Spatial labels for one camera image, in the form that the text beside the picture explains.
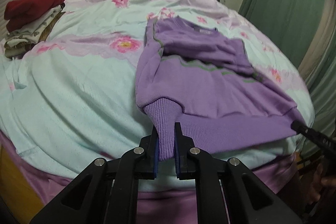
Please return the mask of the person's right hand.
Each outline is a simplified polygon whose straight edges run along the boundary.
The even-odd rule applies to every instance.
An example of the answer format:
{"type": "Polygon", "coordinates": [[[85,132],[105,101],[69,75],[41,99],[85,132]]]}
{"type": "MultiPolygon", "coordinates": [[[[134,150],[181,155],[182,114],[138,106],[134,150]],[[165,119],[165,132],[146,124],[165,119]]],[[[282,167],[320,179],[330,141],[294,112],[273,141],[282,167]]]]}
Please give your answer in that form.
{"type": "Polygon", "coordinates": [[[299,186],[305,204],[318,202],[335,191],[335,164],[325,156],[298,170],[299,186]]]}

